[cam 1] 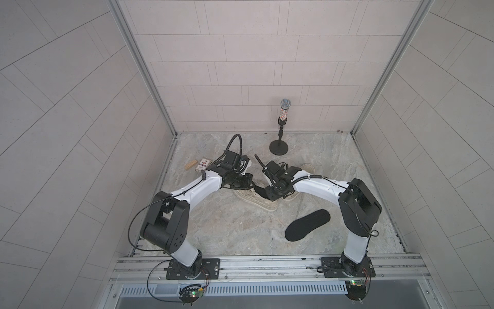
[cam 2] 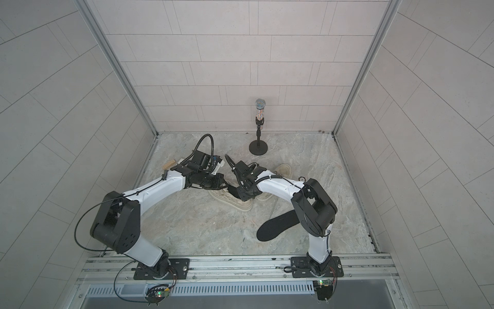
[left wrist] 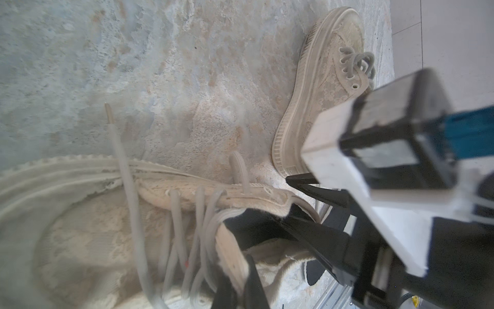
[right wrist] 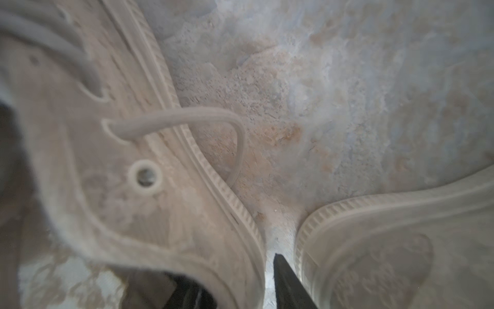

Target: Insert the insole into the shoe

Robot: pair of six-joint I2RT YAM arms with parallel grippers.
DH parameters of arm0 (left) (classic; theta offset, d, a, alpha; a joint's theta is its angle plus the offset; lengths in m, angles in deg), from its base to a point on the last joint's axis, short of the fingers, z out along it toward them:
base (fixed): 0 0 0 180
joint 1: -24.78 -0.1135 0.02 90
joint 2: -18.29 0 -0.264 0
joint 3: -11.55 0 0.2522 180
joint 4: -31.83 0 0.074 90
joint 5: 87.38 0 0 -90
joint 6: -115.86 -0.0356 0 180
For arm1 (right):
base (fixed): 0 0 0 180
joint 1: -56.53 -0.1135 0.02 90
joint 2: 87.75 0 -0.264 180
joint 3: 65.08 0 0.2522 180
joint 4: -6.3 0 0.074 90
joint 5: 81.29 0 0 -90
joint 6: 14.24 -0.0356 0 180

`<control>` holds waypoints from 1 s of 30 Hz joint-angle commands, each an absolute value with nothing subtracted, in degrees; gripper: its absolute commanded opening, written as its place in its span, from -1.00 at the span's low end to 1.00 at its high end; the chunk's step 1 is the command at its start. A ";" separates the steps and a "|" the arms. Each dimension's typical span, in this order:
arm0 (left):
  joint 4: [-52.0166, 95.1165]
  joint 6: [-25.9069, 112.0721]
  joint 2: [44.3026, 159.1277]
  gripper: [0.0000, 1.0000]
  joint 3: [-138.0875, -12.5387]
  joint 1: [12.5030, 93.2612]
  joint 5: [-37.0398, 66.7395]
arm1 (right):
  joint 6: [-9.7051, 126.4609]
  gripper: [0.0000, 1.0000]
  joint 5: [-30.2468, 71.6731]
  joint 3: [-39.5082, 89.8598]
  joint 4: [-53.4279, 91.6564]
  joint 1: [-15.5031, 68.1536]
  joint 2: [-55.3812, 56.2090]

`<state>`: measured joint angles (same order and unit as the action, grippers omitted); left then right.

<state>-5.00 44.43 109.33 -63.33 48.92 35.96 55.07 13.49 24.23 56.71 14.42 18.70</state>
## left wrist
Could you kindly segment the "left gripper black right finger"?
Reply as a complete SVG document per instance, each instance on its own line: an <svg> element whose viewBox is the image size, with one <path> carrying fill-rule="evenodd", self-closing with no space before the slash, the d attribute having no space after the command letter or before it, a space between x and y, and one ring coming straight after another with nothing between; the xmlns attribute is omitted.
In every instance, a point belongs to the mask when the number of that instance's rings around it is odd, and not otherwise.
<svg viewBox="0 0 494 309"><path fill-rule="evenodd" d="M246 256L249 275L244 287L243 305L245 309L270 309L270 304L264 292L255 261L251 255Z"/></svg>

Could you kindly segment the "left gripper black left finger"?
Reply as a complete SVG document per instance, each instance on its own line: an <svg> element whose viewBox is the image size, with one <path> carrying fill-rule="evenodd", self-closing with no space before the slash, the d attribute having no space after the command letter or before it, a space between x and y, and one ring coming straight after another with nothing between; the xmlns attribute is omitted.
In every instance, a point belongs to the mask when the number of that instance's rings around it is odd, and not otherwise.
<svg viewBox="0 0 494 309"><path fill-rule="evenodd" d="M229 277L221 274L211 309L236 309L237 293Z"/></svg>

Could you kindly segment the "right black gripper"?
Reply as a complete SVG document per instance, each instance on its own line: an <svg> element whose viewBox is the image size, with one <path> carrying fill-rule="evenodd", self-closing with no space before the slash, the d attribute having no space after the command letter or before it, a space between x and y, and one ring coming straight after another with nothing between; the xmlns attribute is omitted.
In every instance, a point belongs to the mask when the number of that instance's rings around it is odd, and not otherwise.
<svg viewBox="0 0 494 309"><path fill-rule="evenodd" d="M337 282L353 286L365 308L396 308L403 290L443 308L492 308L493 175L461 161L493 154L493 108L446 116L458 167L453 188L385 190L371 189L339 148L353 103L318 116L302 150L311 172L285 178L311 198L350 208L353 235L294 216L281 227Z"/></svg>

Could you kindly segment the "black insole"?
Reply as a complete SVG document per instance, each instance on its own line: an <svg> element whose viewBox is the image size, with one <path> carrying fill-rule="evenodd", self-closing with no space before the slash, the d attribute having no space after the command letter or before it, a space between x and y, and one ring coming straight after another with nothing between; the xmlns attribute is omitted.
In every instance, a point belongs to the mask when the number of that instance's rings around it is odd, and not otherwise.
<svg viewBox="0 0 494 309"><path fill-rule="evenodd" d="M244 214L227 219L225 225L241 250L253 257L266 292L279 289L285 277L300 266L304 267L309 286L315 285L326 271L333 271L333 266L322 263L305 242L316 240L329 230L311 206L294 203L286 217L247 209Z"/></svg>

